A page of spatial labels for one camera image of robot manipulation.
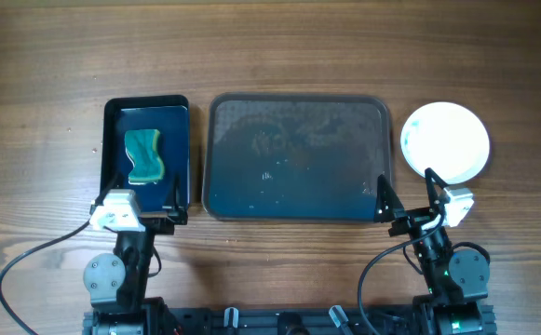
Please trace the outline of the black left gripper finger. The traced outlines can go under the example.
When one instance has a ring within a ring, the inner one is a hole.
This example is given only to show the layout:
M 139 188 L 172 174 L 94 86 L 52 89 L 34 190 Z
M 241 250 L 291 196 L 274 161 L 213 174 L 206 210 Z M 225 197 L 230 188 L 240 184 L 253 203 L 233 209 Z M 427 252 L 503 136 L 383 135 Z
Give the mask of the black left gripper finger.
M 165 210 L 178 210 L 181 207 L 181 177 L 175 174 L 169 193 L 163 204 Z
M 104 198 L 108 195 L 111 190 L 121 189 L 124 184 L 124 176 L 116 172 L 116 174 L 108 181 L 105 187 L 101 190 L 99 195 L 96 198 L 96 204 L 101 205 Z

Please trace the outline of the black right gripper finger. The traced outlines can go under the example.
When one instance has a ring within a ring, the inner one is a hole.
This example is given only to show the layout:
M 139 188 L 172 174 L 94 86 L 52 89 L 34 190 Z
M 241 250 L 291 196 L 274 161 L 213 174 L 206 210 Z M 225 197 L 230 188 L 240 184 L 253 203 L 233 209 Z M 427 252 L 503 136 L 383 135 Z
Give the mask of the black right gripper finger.
M 428 195 L 429 206 L 432 209 L 440 208 L 440 197 L 436 190 L 439 187 L 444 190 L 449 184 L 444 181 L 431 167 L 425 170 L 426 190 Z
M 377 179 L 375 222 L 396 221 L 405 216 L 404 206 L 384 174 Z

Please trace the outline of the green yellow scrub sponge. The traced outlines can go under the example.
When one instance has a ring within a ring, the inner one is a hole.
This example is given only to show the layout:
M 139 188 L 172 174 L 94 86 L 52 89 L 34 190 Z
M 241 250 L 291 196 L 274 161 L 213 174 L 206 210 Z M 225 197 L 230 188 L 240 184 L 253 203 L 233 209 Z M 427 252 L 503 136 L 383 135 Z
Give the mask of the green yellow scrub sponge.
M 125 133 L 126 155 L 132 163 L 128 182 L 133 185 L 158 183 L 165 175 L 165 165 L 158 152 L 158 129 L 136 129 Z

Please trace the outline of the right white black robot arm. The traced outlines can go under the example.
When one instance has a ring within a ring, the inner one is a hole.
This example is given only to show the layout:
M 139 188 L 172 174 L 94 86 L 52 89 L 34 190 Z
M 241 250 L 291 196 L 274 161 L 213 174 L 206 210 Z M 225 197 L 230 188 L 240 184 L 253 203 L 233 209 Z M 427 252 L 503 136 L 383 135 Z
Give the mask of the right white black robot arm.
M 491 256 L 472 242 L 452 243 L 446 232 L 459 225 L 474 205 L 462 185 L 450 185 L 433 169 L 425 171 L 428 205 L 406 209 L 386 176 L 377 180 L 374 220 L 389 222 L 390 236 L 410 240 L 389 248 L 370 261 L 369 270 L 384 256 L 411 246 L 418 260 L 413 268 L 426 281 L 428 293 L 413 298 L 408 332 L 413 334 L 495 334 L 494 310 L 481 301 L 489 295 Z

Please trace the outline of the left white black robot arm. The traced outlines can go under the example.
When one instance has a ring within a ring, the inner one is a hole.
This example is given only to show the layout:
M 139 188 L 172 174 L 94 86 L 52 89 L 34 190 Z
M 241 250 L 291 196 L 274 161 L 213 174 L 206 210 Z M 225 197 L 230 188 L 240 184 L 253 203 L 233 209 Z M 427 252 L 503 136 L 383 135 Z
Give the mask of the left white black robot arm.
M 157 235 L 171 235 L 174 226 L 187 223 L 181 204 L 181 177 L 175 175 L 163 202 L 162 217 L 143 218 L 138 196 L 123 187 L 124 176 L 116 173 L 93 200 L 89 223 L 116 233 L 111 253 L 89 261 L 83 282 L 90 295 L 92 311 L 84 314 L 82 333 L 172 334 L 183 326 L 161 298 L 146 298 L 150 263 L 157 257 Z

